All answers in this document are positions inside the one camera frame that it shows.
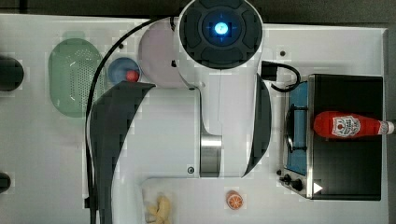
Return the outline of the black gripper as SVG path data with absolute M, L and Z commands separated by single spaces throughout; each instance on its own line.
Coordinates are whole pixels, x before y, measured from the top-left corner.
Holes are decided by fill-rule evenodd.
M 286 80 L 284 77 L 282 77 L 282 73 L 279 72 L 280 69 L 289 70 L 295 75 L 295 81 L 293 84 L 286 85 L 284 88 L 280 88 L 276 85 L 276 82 L 281 82 Z M 261 78 L 263 80 L 273 81 L 271 88 L 278 92 L 293 91 L 301 83 L 301 75 L 296 68 L 287 64 L 275 63 L 269 61 L 262 61 L 261 63 Z

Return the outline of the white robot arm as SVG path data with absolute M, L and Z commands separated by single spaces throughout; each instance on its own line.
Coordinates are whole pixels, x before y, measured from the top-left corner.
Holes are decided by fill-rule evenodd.
M 248 0 L 191 0 L 172 32 L 178 89 L 122 81 L 87 106 L 92 224 L 144 224 L 152 178 L 245 177 L 270 145 L 276 73 Z

